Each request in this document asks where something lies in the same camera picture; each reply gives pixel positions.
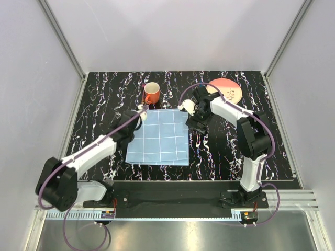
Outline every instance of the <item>marble pattern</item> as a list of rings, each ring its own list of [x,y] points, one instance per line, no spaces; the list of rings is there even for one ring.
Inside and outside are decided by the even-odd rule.
[[[160,103],[151,109],[176,108],[182,91],[189,85],[216,78],[233,80],[242,89],[239,105],[263,110],[276,140],[276,152],[263,168],[263,179],[293,179],[290,165],[273,115],[260,72],[96,72],[90,73],[72,132],[68,154],[72,154],[108,132],[110,123],[125,110],[142,101],[142,85],[161,86]],[[191,98],[188,92],[185,98]],[[225,119],[214,116],[209,133],[189,132],[189,166],[130,165],[122,152],[102,160],[82,176],[84,180],[239,180],[243,156],[237,149],[236,129]]]

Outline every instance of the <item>gray wall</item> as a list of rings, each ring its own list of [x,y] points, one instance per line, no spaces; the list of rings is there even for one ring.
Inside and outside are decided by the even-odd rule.
[[[335,246],[335,1],[314,1],[273,74],[305,188],[313,189]]]
[[[84,71],[265,71],[304,0],[48,0]]]
[[[18,251],[80,80],[36,0],[2,2],[0,24],[0,250]]]

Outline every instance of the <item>mug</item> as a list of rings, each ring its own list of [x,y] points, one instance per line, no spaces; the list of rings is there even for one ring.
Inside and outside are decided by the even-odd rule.
[[[155,104],[159,101],[160,96],[159,84],[155,82],[147,83],[144,86],[144,92],[146,93],[146,104]]]

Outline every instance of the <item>cloth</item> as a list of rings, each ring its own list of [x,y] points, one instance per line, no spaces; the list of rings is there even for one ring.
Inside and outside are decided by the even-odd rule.
[[[128,144],[129,164],[188,166],[187,112],[148,110],[148,117]]]

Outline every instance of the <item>mug handle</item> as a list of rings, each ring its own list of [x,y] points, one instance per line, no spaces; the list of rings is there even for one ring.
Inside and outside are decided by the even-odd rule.
[[[146,99],[145,99],[145,101],[146,101],[146,103],[147,103],[147,104],[151,104],[151,102],[150,102],[150,101],[148,101],[149,97],[150,97],[150,95],[149,95],[149,94],[147,94],[147,96],[146,96]]]

